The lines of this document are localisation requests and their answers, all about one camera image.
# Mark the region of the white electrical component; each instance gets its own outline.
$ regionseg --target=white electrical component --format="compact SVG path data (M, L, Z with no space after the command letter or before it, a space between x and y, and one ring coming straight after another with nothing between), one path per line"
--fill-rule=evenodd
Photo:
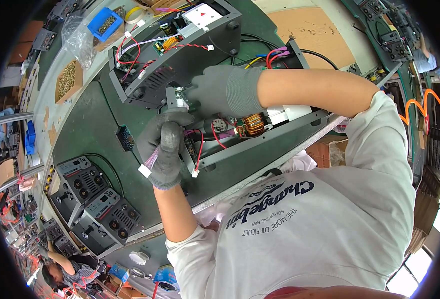
M272 125L282 123L286 120L293 121L312 112L312 108L306 105L284 105L269 107L266 112Z
M221 14L205 3L197 5L182 16L205 31L209 30L209 24L222 18Z

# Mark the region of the green work surface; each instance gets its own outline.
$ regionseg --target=green work surface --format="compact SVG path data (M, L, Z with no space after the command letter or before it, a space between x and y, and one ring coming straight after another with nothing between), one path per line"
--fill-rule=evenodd
M275 44L281 40L276 35L276 26L250 0L231 1L242 14L242 31L261 36ZM267 47L258 42L241 44L242 59L251 59L256 54L266 53ZM146 228L160 223L160 214L153 195L151 183L137 171L140 156L137 148L124 152L115 133L119 126L126 125L134 138L140 135L146 123L157 114L155 110L123 104L109 78L106 65L100 72L99 82L92 82L72 109L68 120L59 133L54 149L54 162L87 152L103 155L115 167L125 190L126 199L140 212L140 224ZM326 124L326 118L317 126L306 125L281 137L267 141L248 151L216 164L212 172L202 170L199 177L192 178L182 164L182 188L188 193L190 205L197 205L243 180L247 176L278 159L300 144ZM96 157L90 157L105 172L115 190L120 191L115 176L107 165Z

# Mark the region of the plastic container lid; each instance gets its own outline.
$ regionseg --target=plastic container lid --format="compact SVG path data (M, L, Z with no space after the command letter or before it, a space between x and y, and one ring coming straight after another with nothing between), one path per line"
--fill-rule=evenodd
M133 260L135 263L139 264L140 266L145 265L145 263L150 259L150 257L143 253L143 252L136 252L132 251L129 255L131 260Z

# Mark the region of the metal rail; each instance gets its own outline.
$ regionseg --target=metal rail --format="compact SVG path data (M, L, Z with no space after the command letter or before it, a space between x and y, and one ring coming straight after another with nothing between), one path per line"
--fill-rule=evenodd
M6 116L1 116L0 124L22 121L33 117L33 112L14 113Z
M44 164L40 163L39 165L35 165L34 167L28 168L26 170L21 170L20 175L21 176L33 176L43 170L44 170ZM5 183L2 184L2 186L0 187L0 192L4 191L5 189L9 188L10 186L17 184L18 181L19 181L19 179L17 176L11 177L7 181L5 181Z

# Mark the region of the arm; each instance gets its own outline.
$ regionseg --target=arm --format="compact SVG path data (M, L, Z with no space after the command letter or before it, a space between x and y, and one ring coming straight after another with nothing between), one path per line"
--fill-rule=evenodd
M378 91L375 84L358 75L328 69L265 70L257 85L264 108L308 105L346 117L367 110Z
M197 220L180 185L170 190L153 187L153 193L157 199L167 239L172 242L186 240L197 228Z
M72 263L67 259L67 257L53 251L49 251L48 254L51 259L53 259L57 264L61 265L61 267L64 268L65 272L67 272L70 275L75 274L75 270L72 266Z
M47 248L49 248L49 251L55 252L54 246L52 245L51 241L47 241Z
M427 49L427 44L425 43L425 37L423 36L423 33L420 34L420 44L421 44L421 51L426 56L426 58L429 59L430 53Z

